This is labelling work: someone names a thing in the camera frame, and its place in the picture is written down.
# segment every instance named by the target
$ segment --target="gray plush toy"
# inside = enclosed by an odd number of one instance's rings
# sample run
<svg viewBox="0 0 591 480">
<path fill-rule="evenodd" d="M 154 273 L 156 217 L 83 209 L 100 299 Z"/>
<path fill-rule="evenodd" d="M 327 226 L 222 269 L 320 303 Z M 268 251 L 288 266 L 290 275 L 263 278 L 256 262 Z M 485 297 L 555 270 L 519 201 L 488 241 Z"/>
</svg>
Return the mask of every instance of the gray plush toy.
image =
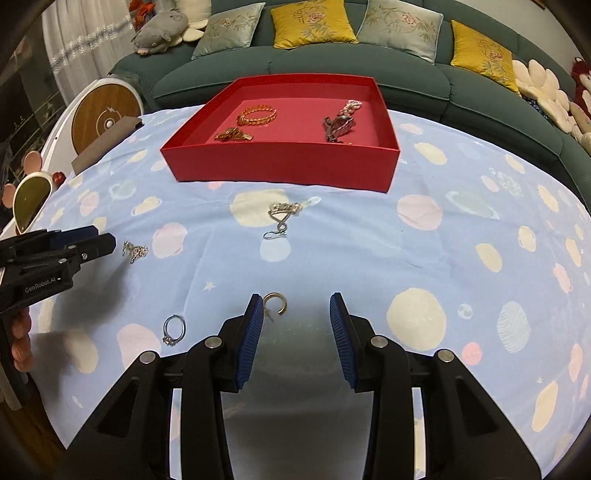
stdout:
<svg viewBox="0 0 591 480">
<path fill-rule="evenodd" d="M 139 55 L 164 53 L 168 47 L 183 41 L 182 33 L 189 26 L 187 15 L 179 10 L 163 10 L 146 23 L 133 38 Z"/>
</svg>

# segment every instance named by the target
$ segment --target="light blue bedsheet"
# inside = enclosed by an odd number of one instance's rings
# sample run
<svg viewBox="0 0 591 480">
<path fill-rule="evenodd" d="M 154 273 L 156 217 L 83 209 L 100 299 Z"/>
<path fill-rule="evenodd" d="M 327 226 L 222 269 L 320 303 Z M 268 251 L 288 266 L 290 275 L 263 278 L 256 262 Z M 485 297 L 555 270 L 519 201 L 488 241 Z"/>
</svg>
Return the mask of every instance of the light blue bedsheet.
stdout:
<svg viewBox="0 0 591 480">
<path fill-rule="evenodd" d="M 371 396 L 349 391 L 340 371 L 328 315 L 339 291 L 376 333 L 461 356 L 547 473 L 591 411 L 591 219 L 576 197 L 492 144 L 398 112 L 402 153 L 388 194 L 177 183 L 160 147 L 196 109 L 145 116 L 69 178 L 36 224 L 94 223 L 118 241 L 72 290 L 32 308 L 34 378 L 61 440 L 72 441 L 142 351 L 184 352 L 243 313 L 252 293 L 278 291 L 287 313 L 265 322 L 251 381 L 223 398 L 236 478 L 361 478 Z M 286 238 L 263 240 L 275 201 L 304 209 Z M 125 239 L 148 256 L 130 265 Z M 161 340 L 172 314 L 187 320 L 175 347 Z M 178 395 L 175 405 L 178 478 Z"/>
</svg>

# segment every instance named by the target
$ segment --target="jewelry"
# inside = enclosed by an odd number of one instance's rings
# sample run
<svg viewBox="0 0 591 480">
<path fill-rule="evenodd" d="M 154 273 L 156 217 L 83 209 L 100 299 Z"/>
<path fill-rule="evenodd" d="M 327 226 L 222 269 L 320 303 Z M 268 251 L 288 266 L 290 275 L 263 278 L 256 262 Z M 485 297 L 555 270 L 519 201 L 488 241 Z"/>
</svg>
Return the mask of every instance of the jewelry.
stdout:
<svg viewBox="0 0 591 480">
<path fill-rule="evenodd" d="M 363 103 L 358 100 L 349 100 L 346 103 L 346 105 L 343 107 L 343 109 L 339 113 L 337 113 L 337 116 L 339 116 L 339 115 L 351 116 L 351 115 L 353 115 L 353 113 L 356 110 L 359 110 L 361 108 L 361 105 L 363 105 Z"/>
<path fill-rule="evenodd" d="M 136 247 L 127 240 L 123 242 L 123 256 L 129 255 L 129 263 L 132 264 L 138 258 L 144 258 L 148 255 L 148 247 Z"/>
<path fill-rule="evenodd" d="M 298 216 L 302 211 L 301 203 L 272 203 L 269 205 L 269 216 L 277 222 L 277 230 L 267 232 L 262 237 L 266 240 L 272 240 L 285 236 L 287 232 L 287 219 L 294 215 Z M 277 218 L 277 215 L 285 215 L 283 218 Z"/>
<path fill-rule="evenodd" d="M 170 334 L 168 333 L 168 324 L 170 323 L 170 321 L 172 319 L 179 319 L 181 321 L 181 324 L 183 325 L 183 331 L 181 332 L 181 335 L 178 338 L 172 338 L 170 336 Z M 171 315 L 164 322 L 163 331 L 164 331 L 164 337 L 162 338 L 162 341 L 168 346 L 175 346 L 177 343 L 179 343 L 184 338 L 184 334 L 187 332 L 187 324 L 185 323 L 184 318 L 181 317 L 180 315 Z"/>
<path fill-rule="evenodd" d="M 264 116 L 262 118 L 246 118 L 247 115 L 250 115 L 254 112 L 271 112 L 271 114 Z M 240 127 L 243 125 L 252 125 L 253 127 L 255 127 L 257 125 L 270 124 L 275 118 L 277 118 L 277 110 L 275 110 L 272 106 L 255 105 L 247 108 L 240 115 L 238 115 L 238 117 L 236 118 L 236 123 Z"/>
<path fill-rule="evenodd" d="M 263 309 L 264 315 L 265 315 L 265 317 L 269 317 L 271 319 L 271 321 L 273 321 L 273 317 L 271 317 L 271 311 L 267 308 L 267 301 L 271 300 L 271 299 L 280 299 L 283 302 L 283 306 L 277 312 L 279 315 L 283 315 L 285 312 L 287 312 L 287 300 L 285 299 L 285 297 L 283 295 L 281 295 L 281 293 L 276 292 L 276 291 L 268 293 L 267 295 L 265 295 L 263 297 L 262 309 Z"/>
<path fill-rule="evenodd" d="M 351 117 L 356 110 L 361 108 L 362 102 L 358 100 L 349 100 L 334 120 L 329 117 L 324 119 L 324 128 L 326 128 L 326 141 L 331 143 L 342 143 L 339 137 L 349 133 L 356 125 Z"/>
<path fill-rule="evenodd" d="M 218 142 L 226 142 L 228 140 L 247 141 L 252 140 L 252 135 L 244 133 L 238 127 L 226 128 L 223 132 L 218 133 L 214 138 Z"/>
</svg>

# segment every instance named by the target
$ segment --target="plush toy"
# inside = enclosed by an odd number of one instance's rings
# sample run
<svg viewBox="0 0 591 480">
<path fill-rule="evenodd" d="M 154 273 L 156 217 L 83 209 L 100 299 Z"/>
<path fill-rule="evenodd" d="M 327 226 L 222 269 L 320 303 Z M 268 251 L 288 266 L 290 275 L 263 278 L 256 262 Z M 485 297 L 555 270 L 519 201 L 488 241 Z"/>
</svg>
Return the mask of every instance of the plush toy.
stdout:
<svg viewBox="0 0 591 480">
<path fill-rule="evenodd" d="M 180 44 L 189 26 L 187 15 L 173 9 L 164 10 L 146 23 L 132 41 L 138 55 L 164 53 L 168 47 Z"/>
<path fill-rule="evenodd" d="M 552 122 L 564 133 L 570 134 L 591 155 L 591 119 L 583 108 L 571 102 L 566 93 L 560 90 L 556 75 L 535 60 L 530 60 L 528 67 L 513 60 L 513 70 L 521 95 L 536 100 Z"/>
<path fill-rule="evenodd" d="M 560 90 L 556 75 L 535 60 L 530 60 L 528 67 L 513 60 L 513 70 L 522 96 L 536 100 L 558 128 L 566 134 L 571 133 L 573 121 L 569 120 L 569 97 Z"/>
<path fill-rule="evenodd" d="M 133 16 L 135 31 L 139 31 L 154 16 L 154 7 L 153 3 L 131 0 L 129 13 Z"/>
<path fill-rule="evenodd" d="M 176 0 L 177 8 L 187 15 L 189 27 L 183 33 L 183 41 L 196 41 L 203 36 L 209 17 L 212 16 L 211 0 Z"/>
<path fill-rule="evenodd" d="M 574 102 L 583 109 L 585 115 L 591 112 L 591 67 L 582 58 L 574 60 L 572 78 L 577 84 Z"/>
</svg>

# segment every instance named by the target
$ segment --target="red box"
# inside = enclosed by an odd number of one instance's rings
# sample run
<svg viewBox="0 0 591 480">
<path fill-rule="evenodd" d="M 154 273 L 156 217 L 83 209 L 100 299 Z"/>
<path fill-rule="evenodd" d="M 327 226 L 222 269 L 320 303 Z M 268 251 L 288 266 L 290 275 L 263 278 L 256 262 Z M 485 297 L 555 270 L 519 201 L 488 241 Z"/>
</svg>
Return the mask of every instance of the red box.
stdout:
<svg viewBox="0 0 591 480">
<path fill-rule="evenodd" d="M 356 126 L 340 137 L 343 144 L 329 143 L 324 118 L 334 118 L 349 99 L 363 102 L 353 114 Z M 240 112 L 260 104 L 277 109 L 277 118 L 240 127 L 252 141 L 214 140 L 237 126 Z M 267 181 L 377 192 L 388 191 L 400 154 L 373 78 L 323 73 L 238 79 L 196 112 L 161 152 L 178 181 Z"/>
</svg>

